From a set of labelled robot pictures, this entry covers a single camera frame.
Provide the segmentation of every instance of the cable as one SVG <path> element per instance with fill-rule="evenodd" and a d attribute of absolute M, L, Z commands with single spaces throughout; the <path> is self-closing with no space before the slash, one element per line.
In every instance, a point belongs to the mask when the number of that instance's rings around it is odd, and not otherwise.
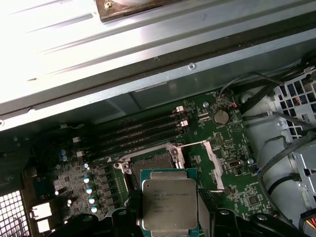
<path fill-rule="evenodd" d="M 315 220 L 315 217 L 311 218 L 311 222 L 312 222 L 313 226 L 316 227 L 316 220 Z"/>
<path fill-rule="evenodd" d="M 301 75 L 304 74 L 303 69 L 301 70 L 295 70 L 292 74 L 287 74 L 284 76 L 281 81 L 288 81 L 295 79 Z M 252 107 L 254 107 L 256 104 L 260 102 L 266 95 L 270 94 L 273 92 L 274 88 L 277 87 L 278 85 L 276 83 L 270 83 L 268 85 L 265 85 L 260 91 L 258 91 L 254 96 L 252 96 L 249 100 L 247 100 L 241 107 L 240 107 L 240 112 L 241 114 L 246 113 L 248 110 L 250 110 Z"/>
<path fill-rule="evenodd" d="M 274 189 L 277 188 L 277 186 L 279 186 L 280 184 L 286 182 L 286 181 L 289 181 L 289 180 L 293 180 L 294 182 L 298 182 L 300 181 L 301 177 L 300 177 L 300 174 L 298 173 L 293 173 L 293 174 L 290 174 L 288 176 L 285 176 L 283 178 L 280 178 L 278 180 L 276 180 L 268 189 L 268 194 L 271 195 L 272 192 L 274 191 Z"/>
<path fill-rule="evenodd" d="M 316 230 L 316 227 L 309 220 L 307 220 L 306 223 L 309 224 L 311 227 L 313 227 Z"/>
<path fill-rule="evenodd" d="M 291 226 L 294 226 L 292 222 L 281 212 L 281 210 L 278 208 L 277 205 L 273 202 L 272 198 L 270 197 L 264 181 L 263 176 L 267 173 L 268 170 L 270 170 L 276 163 L 278 163 L 280 160 L 282 160 L 285 156 L 292 153 L 296 149 L 300 148 L 301 146 L 309 143 L 311 140 L 315 138 L 315 132 L 309 131 L 305 136 L 297 139 L 294 141 L 291 145 L 289 145 L 287 148 L 285 148 L 280 153 L 276 154 L 271 160 L 268 161 L 268 163 L 263 167 L 262 171 L 258 174 L 258 182 L 259 186 L 264 194 L 264 196 L 269 201 L 271 207 L 278 212 L 278 215 L 281 219 L 283 219 L 286 223 L 288 223 Z"/>
<path fill-rule="evenodd" d="M 265 146 L 268 145 L 270 142 L 274 142 L 274 141 L 277 141 L 277 140 L 280 140 L 280 139 L 283 140 L 283 143 L 284 143 L 285 147 L 287 147 L 288 142 L 286 141 L 286 137 L 283 136 L 283 135 L 270 138 L 270 139 L 268 139 L 267 141 L 265 141 L 265 142 L 260 146 L 259 151 L 258 151 L 258 155 L 257 155 L 257 158 L 256 158 L 257 167 L 258 167 L 258 168 L 260 168 L 260 166 L 259 166 L 260 154 L 261 154 L 261 152 L 263 151 L 263 149 L 265 148 Z"/>
<path fill-rule="evenodd" d="M 261 113 L 261 114 L 252 115 L 252 116 L 244 116 L 242 118 L 245 121 L 249 121 L 249 120 L 253 120 L 253 119 L 262 119 L 262 118 L 270 116 L 271 114 L 274 115 L 274 116 L 278 116 L 278 117 L 284 118 L 285 120 L 290 121 L 290 122 L 292 122 L 292 123 L 294 123 L 296 125 L 302 126 L 304 129 L 314 128 L 313 125 L 311 125 L 311 124 L 309 124 L 307 122 L 301 121 L 298 118 L 294 118 L 294 117 L 291 117 L 289 115 L 285 115 L 285 114 L 282 114 L 282 113 L 279 113 L 279 112 L 275 112 L 275 111 Z"/>
<path fill-rule="evenodd" d="M 260 76 L 260 77 L 262 77 L 263 79 L 269 80 L 269 81 L 274 82 L 274 83 L 276 83 L 276 84 L 284 85 L 283 82 L 281 82 L 281 81 L 279 81 L 279 80 L 277 80 L 277 79 L 274 79 L 274 78 L 265 76 L 265 75 L 263 75 L 263 74 L 261 74 L 261 73 L 250 72 L 250 73 L 246 73 L 246 74 L 244 74 L 244 75 L 242 75 L 242 76 L 240 76 L 240 77 L 237 77 L 237 78 L 233 79 L 232 81 L 230 81 L 229 83 L 227 83 L 227 84 L 221 89 L 221 91 L 219 92 L 218 97 L 221 98 L 221 99 L 223 99 L 223 92 L 224 92 L 224 90 L 226 90 L 230 85 L 236 83 L 237 81 L 239 81 L 239 80 L 241 80 L 241 79 L 244 79 L 245 77 L 251 76 L 251 75 Z"/>

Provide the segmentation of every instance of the screw hole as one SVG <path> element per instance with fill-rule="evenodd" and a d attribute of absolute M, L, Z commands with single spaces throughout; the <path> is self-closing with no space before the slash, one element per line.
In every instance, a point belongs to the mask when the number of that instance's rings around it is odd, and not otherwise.
<path fill-rule="evenodd" d="M 190 64 L 189 64 L 189 69 L 190 69 L 190 70 L 194 70 L 195 68 L 197 68 L 197 66 L 196 66 L 195 63 L 190 63 Z"/>

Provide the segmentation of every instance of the screw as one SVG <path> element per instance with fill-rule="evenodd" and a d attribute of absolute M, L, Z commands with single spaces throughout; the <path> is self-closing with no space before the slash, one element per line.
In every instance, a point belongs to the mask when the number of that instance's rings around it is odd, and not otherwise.
<path fill-rule="evenodd" d="M 108 1 L 108 2 L 106 2 L 106 3 L 104 4 L 104 7 L 105 7 L 105 8 L 110 8 L 110 7 L 112 7 L 112 3 L 111 3 L 110 1 Z"/>
<path fill-rule="evenodd" d="M 220 213 L 222 214 L 222 215 L 229 215 L 229 211 L 228 210 L 221 210 L 220 211 Z"/>
<path fill-rule="evenodd" d="M 209 103 L 208 103 L 208 102 L 204 102 L 204 103 L 203 103 L 203 107 L 204 107 L 204 108 L 209 107 Z"/>
<path fill-rule="evenodd" d="M 189 69 L 190 70 L 194 70 L 195 68 L 197 68 L 197 65 L 195 63 L 190 63 L 189 64 Z"/>
<path fill-rule="evenodd" d="M 247 163 L 248 164 L 253 164 L 255 161 L 252 159 L 252 158 L 249 158 L 248 160 L 247 160 Z"/>
<path fill-rule="evenodd" d="M 171 150 L 171 154 L 173 154 L 173 155 L 177 155 L 177 154 L 178 154 L 177 149 L 173 149 L 173 150 Z"/>
<path fill-rule="evenodd" d="M 267 217 L 264 216 L 264 215 L 258 215 L 257 218 L 258 218 L 260 221 L 266 221 L 266 220 L 267 220 Z"/>

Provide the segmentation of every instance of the black cable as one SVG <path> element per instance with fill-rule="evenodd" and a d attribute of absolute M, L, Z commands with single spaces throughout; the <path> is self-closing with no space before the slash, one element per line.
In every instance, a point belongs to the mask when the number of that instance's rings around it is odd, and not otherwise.
<path fill-rule="evenodd" d="M 292 222 L 281 212 L 281 210 L 278 208 L 278 206 L 273 202 L 272 198 L 270 197 L 264 181 L 263 181 L 263 176 L 270 170 L 276 163 L 278 163 L 280 160 L 282 160 L 285 156 L 288 154 L 292 153 L 296 149 L 302 147 L 303 145 L 309 143 L 311 140 L 315 138 L 315 132 L 314 131 L 309 131 L 305 136 L 302 138 L 297 139 L 294 141 L 290 146 L 285 148 L 283 151 L 280 153 L 276 154 L 271 160 L 268 161 L 268 163 L 263 167 L 261 172 L 258 174 L 258 182 L 260 189 L 262 190 L 262 193 L 264 196 L 267 198 L 269 201 L 271 207 L 278 212 L 278 215 L 281 219 L 283 219 L 286 223 L 288 223 L 291 226 L 294 226 Z"/>
<path fill-rule="evenodd" d="M 280 73 L 279 75 L 273 76 L 272 78 L 278 79 L 281 82 L 292 80 L 298 76 L 304 74 L 304 69 L 316 64 L 316 49 L 303 55 L 301 62 L 289 68 L 288 72 Z M 273 89 L 277 86 L 277 83 L 270 83 L 264 86 L 257 94 L 246 101 L 242 106 L 240 106 L 241 114 L 246 113 L 252 107 L 259 103 L 266 95 L 273 92 Z"/>
<path fill-rule="evenodd" d="M 256 162 L 257 162 L 257 167 L 259 168 L 260 165 L 259 165 L 259 159 L 260 159 L 260 154 L 262 152 L 262 150 L 266 147 L 266 145 L 268 145 L 270 142 L 274 142 L 274 141 L 277 141 L 277 140 L 280 140 L 282 139 L 283 140 L 283 143 L 285 145 L 285 147 L 288 146 L 288 142 L 286 141 L 286 137 L 283 136 L 283 135 L 280 135 L 280 136 L 277 136 L 277 137 L 273 137 L 273 138 L 270 138 L 268 139 L 267 141 L 265 141 L 259 148 L 259 151 L 258 151 L 258 155 L 257 155 L 257 158 L 256 158 Z"/>
<path fill-rule="evenodd" d="M 237 77 L 237 78 L 233 79 L 232 81 L 230 81 L 229 83 L 227 83 L 227 84 L 221 89 L 221 91 L 219 92 L 218 97 L 222 98 L 222 97 L 223 97 L 223 92 L 224 92 L 224 90 L 226 90 L 230 85 L 236 83 L 237 81 L 239 81 L 239 80 L 241 80 L 241 79 L 246 78 L 247 76 L 252 76 L 252 75 L 260 76 L 260 77 L 262 77 L 263 79 L 269 80 L 269 81 L 274 82 L 274 83 L 276 83 L 276 84 L 284 85 L 283 82 L 281 82 L 281 81 L 279 81 L 279 80 L 277 80 L 277 79 L 274 79 L 274 78 L 265 76 L 265 75 L 263 75 L 263 74 L 261 74 L 261 73 L 250 72 L 250 73 L 246 73 L 246 74 L 244 74 L 244 75 L 241 75 L 240 77 Z"/>
<path fill-rule="evenodd" d="M 288 81 L 295 79 L 299 76 L 304 74 L 303 70 L 299 70 L 298 72 L 293 72 L 292 74 L 288 74 L 287 76 L 280 79 L 280 81 Z M 249 100 L 247 100 L 243 105 L 240 107 L 241 114 L 246 113 L 248 110 L 250 110 L 252 107 L 254 107 L 256 104 L 260 102 L 266 95 L 273 92 L 274 88 L 277 87 L 278 84 L 276 83 L 270 83 L 268 85 L 265 85 L 260 91 L 258 91 L 254 96 L 252 96 Z"/>
<path fill-rule="evenodd" d="M 274 189 L 277 188 L 277 186 L 279 186 L 280 184 L 289 181 L 289 180 L 293 180 L 294 182 L 298 182 L 300 181 L 300 175 L 298 173 L 293 173 L 290 174 L 288 176 L 285 176 L 283 178 L 280 178 L 278 180 L 276 180 L 268 189 L 268 194 L 271 195 L 272 192 L 274 191 Z"/>
<path fill-rule="evenodd" d="M 257 114 L 257 115 L 252 115 L 252 116 L 244 116 L 243 120 L 249 121 L 249 120 L 253 120 L 253 119 L 262 119 L 262 118 L 270 116 L 270 114 L 271 113 L 266 112 L 266 113 L 261 113 L 261 114 Z M 296 125 L 302 126 L 304 129 L 307 129 L 307 130 L 314 128 L 313 125 L 311 125 L 307 122 L 301 121 L 298 118 L 291 117 L 289 115 L 285 115 L 285 114 L 275 112 L 275 111 L 272 112 L 272 115 L 284 118 L 285 120 L 290 121 Z"/>

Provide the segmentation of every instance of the red wire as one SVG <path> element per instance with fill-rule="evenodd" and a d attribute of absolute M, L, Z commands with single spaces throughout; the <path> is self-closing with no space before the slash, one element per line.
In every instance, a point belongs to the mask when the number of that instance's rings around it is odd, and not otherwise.
<path fill-rule="evenodd" d="M 313 217 L 313 218 L 311 219 L 311 221 L 312 221 L 313 225 L 316 227 L 316 220 L 315 220 L 315 217 Z"/>

